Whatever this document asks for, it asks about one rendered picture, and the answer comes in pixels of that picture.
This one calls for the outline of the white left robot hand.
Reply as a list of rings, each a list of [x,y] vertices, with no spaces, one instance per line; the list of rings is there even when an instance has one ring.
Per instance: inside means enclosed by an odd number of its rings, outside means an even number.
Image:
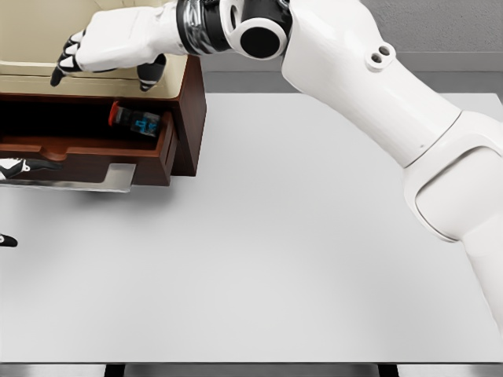
[[[35,170],[60,170],[62,163],[42,159],[0,158],[0,181],[4,181],[24,172]],[[0,247],[16,247],[18,241],[11,236],[0,233]]]

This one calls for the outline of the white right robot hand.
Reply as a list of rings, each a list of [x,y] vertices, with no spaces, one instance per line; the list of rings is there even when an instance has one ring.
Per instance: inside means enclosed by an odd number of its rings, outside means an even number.
[[[86,29],[64,44],[50,79],[80,71],[103,72],[154,65],[158,56],[178,50],[176,18],[166,7],[136,7],[95,13]]]

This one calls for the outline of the black switch with red cap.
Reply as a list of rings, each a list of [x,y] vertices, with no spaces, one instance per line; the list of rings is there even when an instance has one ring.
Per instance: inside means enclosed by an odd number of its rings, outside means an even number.
[[[128,129],[136,134],[157,137],[160,131],[160,116],[125,108],[118,101],[114,101],[109,112],[108,124],[111,127]]]

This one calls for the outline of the brown drawer with silver handle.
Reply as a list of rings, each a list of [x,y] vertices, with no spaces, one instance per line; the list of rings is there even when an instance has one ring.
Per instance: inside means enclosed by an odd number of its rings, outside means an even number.
[[[152,140],[18,137],[0,144],[0,159],[16,158],[23,170],[0,185],[87,192],[129,192],[134,185],[168,186],[178,135],[171,113]]]

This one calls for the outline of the brown cabinet with beige top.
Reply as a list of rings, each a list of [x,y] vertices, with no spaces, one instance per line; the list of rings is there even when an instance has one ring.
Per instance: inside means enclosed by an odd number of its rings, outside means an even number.
[[[50,76],[68,38],[99,11],[161,6],[171,0],[0,0],[0,144],[9,137],[139,137],[111,127],[114,101],[160,116],[171,113],[178,135],[171,176],[194,176],[207,111],[200,61],[167,57],[162,79],[142,91],[135,69],[75,73],[58,86]]]

